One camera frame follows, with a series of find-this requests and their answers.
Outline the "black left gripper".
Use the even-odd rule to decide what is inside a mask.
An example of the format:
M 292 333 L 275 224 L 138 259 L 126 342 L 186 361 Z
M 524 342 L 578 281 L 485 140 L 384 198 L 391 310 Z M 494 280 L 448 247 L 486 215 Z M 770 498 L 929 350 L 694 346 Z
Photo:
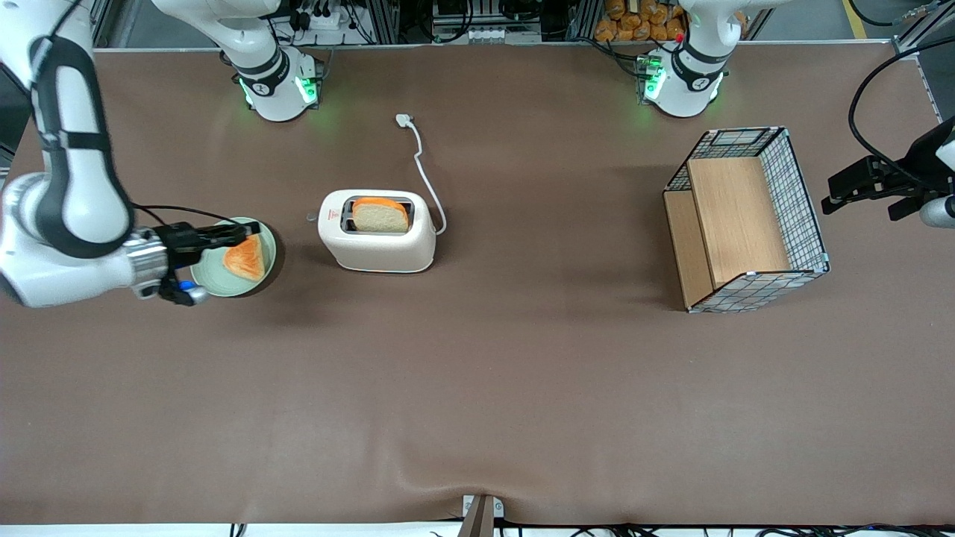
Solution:
M 953 163 L 945 162 L 938 152 L 953 152 L 953 125 L 954 118 L 946 119 L 915 139 L 898 160 L 871 149 L 873 156 L 863 157 L 829 177 L 829 196 L 821 200 L 822 213 L 831 215 L 847 204 L 856 203 L 857 196 L 866 197 L 873 192 L 875 198 L 952 195 Z M 876 188 L 874 159 L 880 162 Z

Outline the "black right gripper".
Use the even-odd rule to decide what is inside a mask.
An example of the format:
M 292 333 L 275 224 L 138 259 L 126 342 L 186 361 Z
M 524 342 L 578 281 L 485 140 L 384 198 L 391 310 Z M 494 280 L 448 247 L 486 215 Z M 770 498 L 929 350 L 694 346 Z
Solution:
M 238 222 L 194 228 L 188 223 L 174 223 L 153 227 L 165 248 L 168 260 L 200 260 L 201 249 L 232 248 L 246 238 L 260 234 L 259 221 Z

